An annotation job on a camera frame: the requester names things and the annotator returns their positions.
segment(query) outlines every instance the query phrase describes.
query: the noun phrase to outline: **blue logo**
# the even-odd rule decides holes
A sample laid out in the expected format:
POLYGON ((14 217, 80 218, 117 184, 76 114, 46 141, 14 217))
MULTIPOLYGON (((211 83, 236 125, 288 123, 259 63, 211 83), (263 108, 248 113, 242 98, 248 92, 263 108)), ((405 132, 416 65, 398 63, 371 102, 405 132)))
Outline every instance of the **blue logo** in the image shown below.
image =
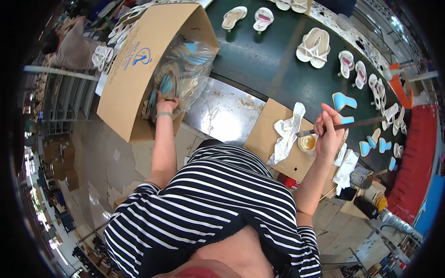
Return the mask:
POLYGON ((138 62, 141 62, 143 64, 148 64, 151 63, 152 61, 153 59, 151 58, 150 49, 145 47, 139 50, 139 52, 135 55, 131 65, 134 66, 138 62))

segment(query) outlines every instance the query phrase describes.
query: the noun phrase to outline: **clear plastic bowl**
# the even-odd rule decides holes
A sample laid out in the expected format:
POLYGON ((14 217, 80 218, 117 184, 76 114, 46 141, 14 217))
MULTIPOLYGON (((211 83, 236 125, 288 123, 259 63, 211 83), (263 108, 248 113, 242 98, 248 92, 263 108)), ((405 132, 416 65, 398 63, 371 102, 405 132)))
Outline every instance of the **clear plastic bowl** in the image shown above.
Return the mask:
POLYGON ((336 23, 345 31, 349 31, 354 26, 354 24, 352 24, 352 21, 342 13, 338 14, 336 23))

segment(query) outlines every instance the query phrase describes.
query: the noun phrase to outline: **clear plastic bag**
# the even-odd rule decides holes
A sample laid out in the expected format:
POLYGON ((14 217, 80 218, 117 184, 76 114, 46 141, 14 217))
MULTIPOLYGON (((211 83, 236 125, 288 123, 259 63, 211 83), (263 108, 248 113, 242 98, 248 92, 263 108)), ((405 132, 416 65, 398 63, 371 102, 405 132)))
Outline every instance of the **clear plastic bag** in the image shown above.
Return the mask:
POLYGON ((147 86, 149 99, 144 102, 142 117, 155 120, 156 92, 166 100, 178 98, 173 118, 186 112, 207 85, 216 52, 199 41, 185 41, 177 35, 167 47, 147 86))

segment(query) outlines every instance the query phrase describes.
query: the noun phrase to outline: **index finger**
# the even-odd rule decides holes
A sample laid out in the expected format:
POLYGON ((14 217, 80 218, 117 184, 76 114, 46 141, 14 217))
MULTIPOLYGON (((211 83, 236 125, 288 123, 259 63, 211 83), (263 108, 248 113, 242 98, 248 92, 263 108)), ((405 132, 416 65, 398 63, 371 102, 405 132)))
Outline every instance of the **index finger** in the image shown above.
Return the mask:
POLYGON ((332 122, 335 125, 341 125, 341 119, 337 111, 335 111, 331 106, 325 103, 321 104, 321 108, 332 117, 332 122))

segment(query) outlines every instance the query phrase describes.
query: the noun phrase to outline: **bracelet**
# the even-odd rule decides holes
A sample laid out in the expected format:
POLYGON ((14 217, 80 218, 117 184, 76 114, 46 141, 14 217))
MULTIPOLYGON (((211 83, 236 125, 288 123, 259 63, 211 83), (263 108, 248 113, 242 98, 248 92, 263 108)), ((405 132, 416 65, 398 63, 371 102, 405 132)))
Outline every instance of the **bracelet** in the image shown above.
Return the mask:
POLYGON ((171 116, 171 118, 173 119, 173 114, 170 113, 170 112, 160 112, 160 113, 158 113, 158 114, 156 115, 156 119, 157 119, 159 116, 164 116, 164 115, 169 115, 169 116, 171 116))

